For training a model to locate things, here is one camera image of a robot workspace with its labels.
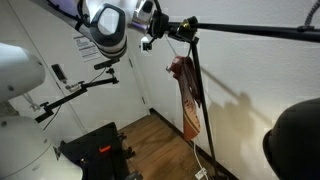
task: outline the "power outlet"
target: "power outlet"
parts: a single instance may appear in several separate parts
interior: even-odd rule
[[[207,174],[207,170],[205,168],[202,168],[196,175],[195,177],[200,180],[201,178],[203,178],[203,176],[205,176]]]

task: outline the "wooden floor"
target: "wooden floor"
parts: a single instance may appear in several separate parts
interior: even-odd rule
[[[136,152],[128,160],[131,172],[139,171],[145,180],[196,179],[200,167],[193,149],[157,116],[146,116],[120,132],[128,137],[125,144]],[[209,174],[214,174],[207,161],[199,159]]]

